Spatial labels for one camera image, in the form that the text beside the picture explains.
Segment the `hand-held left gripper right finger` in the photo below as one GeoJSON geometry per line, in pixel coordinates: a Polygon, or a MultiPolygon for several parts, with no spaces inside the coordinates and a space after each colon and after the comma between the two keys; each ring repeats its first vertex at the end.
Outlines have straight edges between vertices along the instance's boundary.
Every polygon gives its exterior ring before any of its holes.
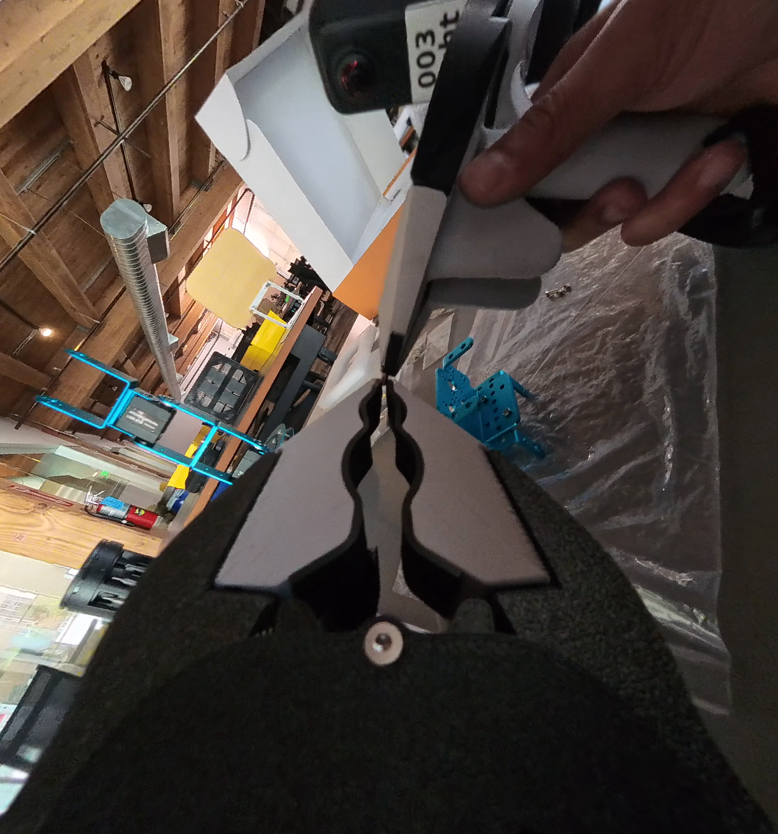
{"type": "Polygon", "coordinates": [[[552,572],[487,449],[389,382],[401,505],[401,564],[411,592],[451,619],[467,599],[551,586],[552,572]]]}

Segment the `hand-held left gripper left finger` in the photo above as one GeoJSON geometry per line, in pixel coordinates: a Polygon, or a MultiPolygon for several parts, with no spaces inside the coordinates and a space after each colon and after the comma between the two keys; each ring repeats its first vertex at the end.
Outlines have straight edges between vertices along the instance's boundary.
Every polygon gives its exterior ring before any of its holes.
{"type": "Polygon", "coordinates": [[[272,469],[215,577],[305,603],[326,629],[354,629],[379,605],[359,485],[373,465],[383,385],[369,381],[274,454],[272,469]]]}

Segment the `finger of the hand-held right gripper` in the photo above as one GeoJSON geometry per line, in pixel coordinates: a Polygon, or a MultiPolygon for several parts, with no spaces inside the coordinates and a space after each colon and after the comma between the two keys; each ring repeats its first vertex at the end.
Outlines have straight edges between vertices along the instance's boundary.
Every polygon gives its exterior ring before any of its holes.
{"type": "Polygon", "coordinates": [[[381,371],[395,377],[429,315],[425,274],[447,196],[421,185],[411,187],[401,209],[378,311],[381,371]]]}

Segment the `blue metal bracket assembly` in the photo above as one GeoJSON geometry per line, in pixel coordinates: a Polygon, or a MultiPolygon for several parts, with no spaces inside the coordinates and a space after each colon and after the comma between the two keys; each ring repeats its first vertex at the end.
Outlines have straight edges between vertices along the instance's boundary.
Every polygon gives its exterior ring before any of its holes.
{"type": "Polygon", "coordinates": [[[458,359],[474,344],[464,339],[442,360],[436,370],[436,408],[454,425],[463,429],[489,450],[504,451],[518,445],[539,460],[546,456],[540,443],[520,429],[517,396],[529,400],[533,393],[503,370],[495,372],[475,386],[457,370],[458,359]]]}

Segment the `dark grey desk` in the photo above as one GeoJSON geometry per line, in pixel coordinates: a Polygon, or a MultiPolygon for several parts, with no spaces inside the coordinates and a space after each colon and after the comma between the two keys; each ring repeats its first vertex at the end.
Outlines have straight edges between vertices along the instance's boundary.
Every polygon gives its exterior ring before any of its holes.
{"type": "Polygon", "coordinates": [[[713,250],[721,578],[731,708],[709,717],[778,824],[778,245],[713,250]]]}

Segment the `person's right hand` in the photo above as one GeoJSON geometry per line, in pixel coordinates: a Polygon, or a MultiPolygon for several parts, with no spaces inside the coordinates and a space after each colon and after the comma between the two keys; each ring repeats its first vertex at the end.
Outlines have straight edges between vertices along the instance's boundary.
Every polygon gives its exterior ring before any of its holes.
{"type": "Polygon", "coordinates": [[[778,1],[613,2],[550,66],[532,107],[463,172],[471,203],[524,196],[619,113],[726,118],[778,106],[778,1]]]}

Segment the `black plastic crate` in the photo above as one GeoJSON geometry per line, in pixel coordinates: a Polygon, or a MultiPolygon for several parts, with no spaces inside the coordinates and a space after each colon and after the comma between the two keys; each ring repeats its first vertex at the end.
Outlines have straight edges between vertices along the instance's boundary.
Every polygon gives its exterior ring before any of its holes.
{"type": "Polygon", "coordinates": [[[256,370],[214,351],[185,396],[185,405],[219,422],[234,425],[258,385],[256,370]]]}

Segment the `red fire extinguisher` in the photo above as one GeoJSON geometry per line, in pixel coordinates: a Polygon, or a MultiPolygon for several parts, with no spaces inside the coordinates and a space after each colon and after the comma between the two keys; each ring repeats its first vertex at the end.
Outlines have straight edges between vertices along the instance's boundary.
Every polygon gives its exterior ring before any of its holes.
{"type": "Polygon", "coordinates": [[[159,520],[159,516],[153,511],[131,505],[113,496],[86,501],[84,509],[92,516],[141,530],[152,530],[159,520]]]}

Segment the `orange cardboard box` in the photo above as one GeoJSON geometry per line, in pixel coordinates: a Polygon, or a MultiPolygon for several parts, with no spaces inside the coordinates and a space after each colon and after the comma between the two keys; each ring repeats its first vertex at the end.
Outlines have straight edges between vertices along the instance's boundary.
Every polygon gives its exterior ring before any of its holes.
{"type": "Polygon", "coordinates": [[[414,158],[384,111],[331,106],[310,6],[227,69],[195,119],[334,297],[373,319],[414,158]]]}

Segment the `yellow bin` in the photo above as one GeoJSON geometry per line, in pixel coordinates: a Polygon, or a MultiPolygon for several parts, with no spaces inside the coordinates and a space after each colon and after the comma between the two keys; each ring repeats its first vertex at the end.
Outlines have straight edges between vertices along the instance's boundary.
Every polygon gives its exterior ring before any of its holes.
{"type": "Polygon", "coordinates": [[[262,370],[275,354],[279,343],[286,339],[288,331],[288,324],[271,310],[251,339],[240,360],[241,365],[250,370],[262,370]]]}

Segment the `yellow hanging panel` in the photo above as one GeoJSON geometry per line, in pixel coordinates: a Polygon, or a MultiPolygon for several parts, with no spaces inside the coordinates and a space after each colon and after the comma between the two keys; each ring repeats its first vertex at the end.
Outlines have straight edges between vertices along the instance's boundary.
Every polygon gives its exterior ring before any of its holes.
{"type": "Polygon", "coordinates": [[[227,325],[244,329],[265,282],[275,284],[276,265],[234,228],[215,242],[186,277],[186,292],[227,325]]]}

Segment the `large clear plastic bag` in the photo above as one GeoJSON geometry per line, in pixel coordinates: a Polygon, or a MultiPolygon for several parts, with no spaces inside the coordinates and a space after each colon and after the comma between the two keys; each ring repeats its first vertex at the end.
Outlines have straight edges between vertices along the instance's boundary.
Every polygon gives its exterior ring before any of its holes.
{"type": "Polygon", "coordinates": [[[437,309],[399,380],[433,402],[443,355],[469,336],[457,368],[472,382],[504,370],[533,393],[521,428],[546,456],[507,456],[613,556],[696,706],[719,718],[731,687],[717,623],[716,288],[711,245],[605,235],[565,255],[529,308],[437,309]],[[570,294],[546,297],[565,284],[570,294]]]}

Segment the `black rectangular panel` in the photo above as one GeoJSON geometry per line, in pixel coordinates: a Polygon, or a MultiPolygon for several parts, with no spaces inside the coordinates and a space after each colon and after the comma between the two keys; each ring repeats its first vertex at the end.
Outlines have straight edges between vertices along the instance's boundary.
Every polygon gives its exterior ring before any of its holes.
{"type": "Polygon", "coordinates": [[[39,665],[0,731],[0,765],[32,772],[73,703],[82,677],[39,665]]]}

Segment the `silver ventilation duct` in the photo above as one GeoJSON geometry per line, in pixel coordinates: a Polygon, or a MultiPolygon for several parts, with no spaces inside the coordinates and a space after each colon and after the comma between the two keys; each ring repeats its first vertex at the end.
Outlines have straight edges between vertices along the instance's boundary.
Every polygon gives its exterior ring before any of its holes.
{"type": "Polygon", "coordinates": [[[169,255],[168,229],[131,199],[115,199],[100,215],[100,223],[169,394],[181,401],[156,269],[169,255]]]}

